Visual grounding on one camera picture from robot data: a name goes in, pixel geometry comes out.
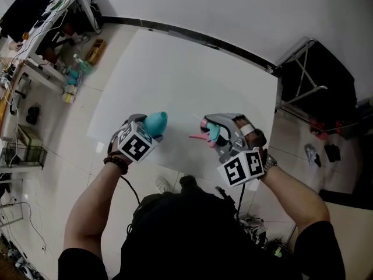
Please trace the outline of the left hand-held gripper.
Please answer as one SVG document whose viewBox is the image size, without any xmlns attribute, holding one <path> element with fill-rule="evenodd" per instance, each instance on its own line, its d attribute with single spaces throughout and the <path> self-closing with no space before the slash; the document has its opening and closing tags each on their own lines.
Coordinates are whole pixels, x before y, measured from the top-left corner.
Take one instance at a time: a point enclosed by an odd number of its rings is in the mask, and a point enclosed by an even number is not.
<svg viewBox="0 0 373 280">
<path fill-rule="evenodd" d="M 135 163 L 141 162 L 163 140 L 162 134 L 152 135 L 150 118 L 132 114 L 110 139 L 110 154 L 123 154 Z"/>
</svg>

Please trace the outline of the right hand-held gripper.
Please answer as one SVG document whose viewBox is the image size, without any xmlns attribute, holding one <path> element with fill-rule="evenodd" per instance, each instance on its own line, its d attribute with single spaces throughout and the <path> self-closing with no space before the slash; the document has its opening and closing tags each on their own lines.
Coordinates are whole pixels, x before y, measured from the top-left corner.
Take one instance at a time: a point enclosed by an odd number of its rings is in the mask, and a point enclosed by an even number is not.
<svg viewBox="0 0 373 280">
<path fill-rule="evenodd" d="M 218 172 L 227 183 L 228 187 L 235 187 L 245 184 L 253 179 L 258 179 L 264 175 L 263 157 L 260 156 L 257 146 L 249 147 L 244 135 L 238 129 L 234 120 L 244 118 L 241 113 L 214 113 L 204 116 L 206 124 L 203 130 L 207 130 L 207 123 L 212 123 L 225 128 L 228 131 L 236 131 L 231 134 L 231 138 L 225 139 L 218 136 L 213 143 L 213 149 L 220 156 L 221 165 Z"/>
</svg>

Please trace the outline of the person's right hand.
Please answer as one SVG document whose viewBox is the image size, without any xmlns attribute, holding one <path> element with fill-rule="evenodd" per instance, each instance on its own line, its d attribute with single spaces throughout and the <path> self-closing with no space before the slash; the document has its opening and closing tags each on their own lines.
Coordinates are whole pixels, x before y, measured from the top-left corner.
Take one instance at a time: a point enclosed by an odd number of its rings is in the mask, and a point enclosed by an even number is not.
<svg viewBox="0 0 373 280">
<path fill-rule="evenodd" d="M 236 116 L 233 121 L 242 132 L 249 147 L 257 146 L 260 156 L 263 157 L 263 147 L 266 145 L 266 138 L 261 130 L 256 129 L 244 116 Z"/>
</svg>

